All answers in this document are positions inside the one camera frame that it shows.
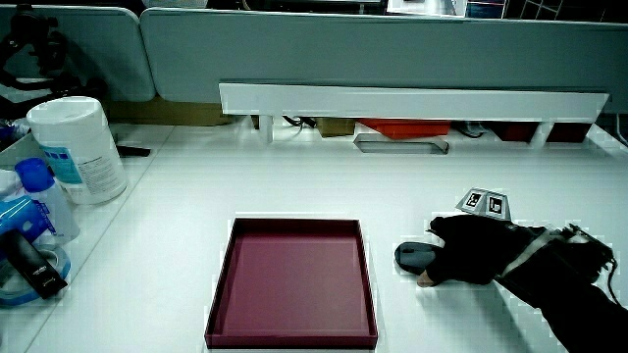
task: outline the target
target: white bottle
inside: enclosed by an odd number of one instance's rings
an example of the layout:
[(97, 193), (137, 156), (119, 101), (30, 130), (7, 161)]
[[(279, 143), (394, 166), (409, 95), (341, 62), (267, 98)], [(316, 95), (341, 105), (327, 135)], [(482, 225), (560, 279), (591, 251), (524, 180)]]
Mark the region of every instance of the white bottle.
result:
[(42, 242), (62, 245), (76, 238), (80, 228), (66, 196), (48, 172), (45, 162), (39, 158), (23, 160), (16, 164), (16, 173), (20, 176), (26, 195), (37, 203), (39, 212), (49, 221), (48, 230), (52, 241)]
[(109, 201), (126, 189), (127, 175), (97, 99), (64, 97), (44, 102), (28, 111), (26, 120), (74, 203)]

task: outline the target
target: orange box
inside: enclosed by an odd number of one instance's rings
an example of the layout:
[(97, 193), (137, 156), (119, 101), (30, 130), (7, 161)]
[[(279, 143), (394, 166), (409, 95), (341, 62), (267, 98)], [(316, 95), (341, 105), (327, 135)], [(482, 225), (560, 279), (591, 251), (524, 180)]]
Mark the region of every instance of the orange box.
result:
[(407, 119), (358, 119), (357, 121), (391, 139), (446, 135), (451, 126), (451, 121)]

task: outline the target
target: desk leg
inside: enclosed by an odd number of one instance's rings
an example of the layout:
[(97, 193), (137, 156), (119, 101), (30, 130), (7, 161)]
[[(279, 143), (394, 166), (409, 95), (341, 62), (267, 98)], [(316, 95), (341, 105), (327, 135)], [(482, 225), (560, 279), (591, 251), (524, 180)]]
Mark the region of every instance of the desk leg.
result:
[(259, 116), (259, 132), (264, 142), (273, 142), (273, 116)]
[(532, 145), (535, 148), (543, 147), (548, 141), (548, 137), (550, 136), (550, 132), (552, 128), (553, 128), (553, 122), (539, 123), (537, 130), (534, 132), (534, 136), (532, 136), (530, 145)]

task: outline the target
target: tray rim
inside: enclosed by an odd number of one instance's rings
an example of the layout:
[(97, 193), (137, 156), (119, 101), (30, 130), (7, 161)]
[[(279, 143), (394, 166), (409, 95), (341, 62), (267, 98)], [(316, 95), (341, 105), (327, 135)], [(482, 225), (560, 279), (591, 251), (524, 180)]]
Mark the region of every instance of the tray rim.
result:
[[(358, 261), (360, 264), (360, 272), (361, 272), (361, 276), (362, 276), (362, 290), (364, 293), (364, 305), (365, 305), (365, 309), (366, 309), (366, 315), (367, 315), (367, 320), (368, 320), (368, 326), (369, 326), (369, 334), (365, 334), (365, 335), (333, 335), (333, 336), (316, 336), (316, 335), (303, 335), (303, 334), (286, 334), (286, 335), (277, 335), (277, 334), (273, 334), (272, 336), (265, 336), (265, 335), (229, 335), (229, 336), (225, 336), (225, 335), (221, 335), (221, 334), (216, 334), (214, 333), (214, 328), (216, 326), (216, 317), (218, 314), (218, 311), (220, 310), (221, 307), (221, 300), (222, 300), (222, 295), (223, 295), (223, 291), (226, 285), (226, 282), (228, 280), (228, 271), (230, 269), (230, 263), (232, 262), (232, 258), (234, 256), (235, 253), (235, 247), (236, 247), (236, 239), (238, 238), (239, 235), (242, 235), (242, 231), (239, 231), (239, 227), (246, 227), (246, 226), (250, 226), (251, 224), (270, 224), (270, 225), (276, 225), (276, 224), (281, 224), (284, 223), (286, 225), (294, 225), (294, 224), (302, 224), (302, 223), (310, 223), (310, 224), (318, 224), (318, 225), (325, 225), (325, 224), (337, 224), (338, 226), (343, 225), (343, 226), (348, 226), (348, 225), (352, 225), (354, 227), (354, 232), (353, 232), (353, 238), (356, 241), (356, 245), (358, 247)], [(290, 348), (303, 348), (303, 349), (310, 349), (310, 348), (369, 348), (369, 349), (373, 349), (376, 346), (378, 337), (379, 337), (379, 333), (378, 333), (378, 329), (377, 329), (377, 316), (375, 313), (375, 308), (374, 308), (374, 301), (373, 301), (373, 291), (371, 289), (371, 280), (370, 280), (370, 276), (369, 276), (369, 272), (368, 272), (368, 261), (366, 259), (366, 252), (365, 252), (365, 247), (364, 247), (364, 240), (363, 240), (363, 235), (362, 235), (362, 229), (359, 223), (359, 220), (347, 220), (347, 219), (299, 219), (299, 218), (235, 218), (234, 222), (232, 224), (232, 229), (231, 229), (231, 233), (230, 233), (230, 239), (229, 239), (229, 243), (225, 252), (225, 258), (222, 264), (222, 268), (220, 271), (220, 275), (219, 275), (219, 279), (218, 279), (218, 283), (216, 285), (216, 290), (214, 292), (214, 298), (212, 301), (212, 306), (211, 309), (209, 311), (209, 318), (207, 320), (207, 325), (206, 325), (206, 329), (205, 329), (205, 342), (207, 345), (207, 348), (211, 349), (211, 348), (253, 348), (253, 347), (258, 347), (258, 348), (263, 348), (263, 349), (268, 349), (268, 348), (285, 348), (285, 349), (290, 349)], [(329, 340), (330, 343), (314, 343), (314, 344), (307, 344), (307, 342), (305, 344), (298, 344), (298, 345), (283, 345), (281, 343), (262, 343), (261, 341), (264, 340), (269, 340), (272, 342), (277, 342), (277, 340), (317, 340), (319, 341), (321, 338), (325, 338), (326, 340)], [(242, 343), (242, 344), (221, 344), (219, 342), (215, 342), (214, 340), (216, 338), (219, 338), (219, 340), (238, 340), (239, 338), (242, 339), (252, 339), (255, 341), (260, 341), (259, 343)], [(354, 340), (354, 341), (363, 341), (363, 343), (359, 343), (359, 344), (342, 344), (343, 341), (347, 341), (347, 340)]]

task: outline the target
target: bottle cap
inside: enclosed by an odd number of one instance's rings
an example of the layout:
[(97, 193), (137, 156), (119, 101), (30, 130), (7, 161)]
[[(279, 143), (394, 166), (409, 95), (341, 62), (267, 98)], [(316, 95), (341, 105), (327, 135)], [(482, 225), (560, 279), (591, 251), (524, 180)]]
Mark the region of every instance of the bottle cap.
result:
[(16, 164), (16, 173), (28, 192), (47, 190), (55, 179), (48, 172), (46, 163), (39, 158), (28, 158)]

